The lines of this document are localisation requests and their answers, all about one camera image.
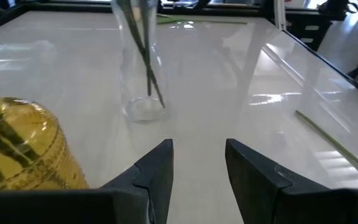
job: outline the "white tabletop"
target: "white tabletop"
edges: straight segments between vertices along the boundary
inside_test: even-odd
[[[358,156],[358,90],[265,19],[208,19],[248,24],[158,27],[169,111],[155,123],[121,112],[121,43],[110,14],[28,12],[0,27],[0,95],[50,109],[92,187],[173,138],[169,223],[242,223],[226,138],[327,187],[358,187],[358,171],[294,114]]]

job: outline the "yellow glass vase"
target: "yellow glass vase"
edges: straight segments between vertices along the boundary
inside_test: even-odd
[[[85,188],[56,117],[37,103],[0,98],[0,190]]]

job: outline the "glass vase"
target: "glass vase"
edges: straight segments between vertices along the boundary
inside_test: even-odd
[[[86,188],[56,117],[37,103],[0,98],[0,190]]]
[[[135,122],[158,119],[165,112],[166,84],[155,38],[157,0],[112,0],[122,50],[121,100]]]

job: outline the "table surface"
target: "table surface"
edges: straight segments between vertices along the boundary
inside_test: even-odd
[[[304,112],[358,156],[358,90],[265,19],[204,18],[248,24],[158,26],[169,110],[157,122],[122,114],[110,14],[27,12],[0,27],[0,96],[50,109],[92,187],[172,138],[169,223],[242,223],[226,138],[327,187],[358,187],[356,168],[295,116]]]

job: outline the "vase base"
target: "vase base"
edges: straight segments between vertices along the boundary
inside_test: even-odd
[[[160,101],[152,97],[139,97],[128,102],[124,114],[133,122],[148,123],[164,114]]]

